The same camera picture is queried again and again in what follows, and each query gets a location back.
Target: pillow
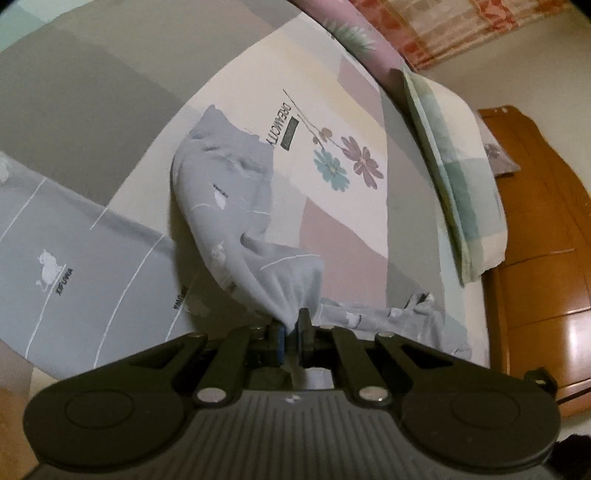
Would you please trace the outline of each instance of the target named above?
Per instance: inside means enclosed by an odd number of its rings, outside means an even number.
[[[482,138],[482,144],[486,156],[488,157],[488,163],[491,165],[492,173],[495,177],[505,175],[507,173],[515,173],[520,171],[521,167],[515,163],[500,143],[497,141],[491,130],[484,123],[482,117],[475,112],[476,122],[480,130],[480,137]]]
[[[324,26],[376,79],[396,106],[408,112],[402,67],[406,60],[349,1],[290,0]]]
[[[408,68],[403,74],[411,116],[466,284],[505,259],[507,224],[501,198],[470,107]]]

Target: flower print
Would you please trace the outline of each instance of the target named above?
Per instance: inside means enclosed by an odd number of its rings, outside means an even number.
[[[327,150],[314,150],[316,158],[316,168],[322,173],[322,178],[330,182],[334,191],[344,192],[349,188],[349,179],[346,177],[347,171],[340,166],[340,161],[334,158]]]
[[[332,137],[332,132],[324,127],[322,130],[318,131],[318,136],[322,139],[323,142],[328,142],[329,138]],[[320,143],[320,140],[318,140],[317,136],[314,136],[314,138],[312,139],[312,141],[314,142],[314,145]]]
[[[364,147],[363,150],[361,150],[353,137],[349,137],[349,139],[340,137],[340,139],[345,145],[345,148],[341,149],[345,154],[345,157],[355,162],[355,165],[353,165],[353,171],[357,175],[363,174],[365,184],[368,187],[377,190],[378,185],[375,183],[374,177],[377,179],[383,179],[384,175],[378,170],[378,162],[371,158],[369,149]]]
[[[322,25],[356,58],[362,57],[369,50],[375,50],[375,41],[361,27],[339,24],[336,20],[325,20]]]

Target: bed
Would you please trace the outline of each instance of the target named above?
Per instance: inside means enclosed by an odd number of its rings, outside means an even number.
[[[322,258],[323,298],[403,310],[430,293],[449,350],[488,366],[482,284],[460,281],[404,95],[352,54],[370,38],[345,38],[288,2],[94,0],[0,54],[4,386],[260,320],[220,288],[171,192],[211,106],[272,147],[271,211],[249,214],[270,215],[266,242]]]

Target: white stripe pattern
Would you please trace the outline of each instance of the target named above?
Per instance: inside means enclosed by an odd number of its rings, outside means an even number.
[[[189,210],[189,212],[192,212],[197,207],[211,207],[211,208],[213,208],[213,205],[209,205],[208,203],[198,203],[197,205],[193,205],[191,207],[191,209]]]
[[[27,349],[25,350],[25,359],[28,358],[28,356],[29,356],[29,349],[31,348],[31,344],[33,343],[33,339],[35,338],[35,335],[37,334],[37,330],[39,330],[39,325],[41,325],[41,321],[43,320],[43,314],[45,313],[45,307],[47,307],[47,303],[49,302],[49,297],[51,297],[51,294],[53,293],[54,288],[56,287],[57,283],[60,281],[61,276],[64,274],[65,271],[66,271],[66,265],[64,264],[64,268],[61,269],[60,274],[57,276],[55,282],[53,283],[53,285],[49,289],[49,293],[47,294],[47,297],[45,298],[45,303],[43,304],[43,308],[41,309],[41,313],[39,314],[39,319],[37,320],[37,324],[35,325],[35,329],[33,330],[33,333],[31,334],[31,338],[29,338],[29,343],[27,344]]]
[[[22,213],[22,211],[27,208],[27,205],[29,205],[29,202],[31,200],[33,200],[33,197],[37,194],[37,192],[39,191],[39,189],[41,188],[41,185],[43,185],[45,183],[45,181],[47,180],[47,177],[44,177],[43,180],[41,181],[41,183],[39,185],[37,185],[37,188],[35,189],[35,191],[33,192],[33,194],[28,198],[28,200],[25,202],[25,205],[22,206],[22,208],[18,211],[17,215],[15,218],[12,219],[12,222],[10,222],[10,224],[8,225],[8,227],[6,228],[6,230],[4,230],[4,233],[2,234],[2,236],[0,236],[0,242],[2,242],[2,240],[4,240],[4,237],[6,236],[6,234],[8,233],[8,231],[11,229],[11,227],[13,226],[14,222],[17,221],[17,218],[20,216],[20,214]]]
[[[103,333],[103,338],[100,339],[99,349],[96,351],[95,363],[92,365],[92,368],[96,368],[96,366],[99,362],[100,351],[103,348],[103,344],[105,343],[105,339],[107,338],[107,333],[109,333],[109,328],[111,328],[111,323],[113,323],[113,319],[115,318],[115,314],[117,313],[117,310],[119,310],[119,306],[121,305],[121,302],[123,301],[123,298],[125,297],[125,294],[129,290],[131,284],[134,282],[135,277],[138,276],[139,271],[144,266],[144,263],[146,262],[146,260],[150,256],[150,254],[153,252],[154,248],[156,248],[156,245],[158,245],[163,238],[164,238],[164,234],[162,234],[160,236],[160,238],[158,238],[158,241],[154,245],[152,245],[152,248],[150,248],[150,250],[148,250],[148,253],[145,254],[144,259],[141,261],[138,269],[135,271],[134,276],[131,277],[131,280],[129,281],[129,283],[125,287],[123,293],[121,294],[119,301],[117,302],[117,305],[115,306],[115,310],[113,310],[113,313],[111,314],[111,318],[109,319],[109,323],[107,323],[107,327],[105,329],[105,332]]]
[[[108,207],[105,207],[103,212],[99,215],[99,217],[96,219],[96,221],[90,227],[90,230],[92,230],[96,226],[96,224],[99,223],[99,220],[103,218],[103,215],[106,213],[107,210],[108,210]]]
[[[293,255],[292,257],[283,257],[280,258],[279,260],[275,260],[274,262],[268,263],[267,265],[263,265],[261,267],[261,270],[263,270],[264,268],[270,267],[272,265],[276,265],[279,262],[283,262],[284,260],[291,260],[292,258],[302,258],[302,257],[319,257],[320,255],[314,255],[314,254],[301,254],[301,255]]]
[[[231,203],[231,204],[233,204],[233,205],[236,205],[238,208],[240,208],[240,210],[244,210],[245,212],[258,213],[259,215],[269,215],[268,212],[263,212],[261,210],[250,210],[247,207],[240,205],[238,202],[233,202],[231,200],[228,200],[228,202]]]

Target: wooden cabinet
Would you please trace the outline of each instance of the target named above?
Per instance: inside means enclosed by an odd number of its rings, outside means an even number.
[[[546,369],[558,397],[591,387],[591,199],[535,123],[514,107],[480,111],[522,168],[497,179],[509,229],[505,261],[483,276],[491,367]],[[561,406],[591,408],[591,393]]]

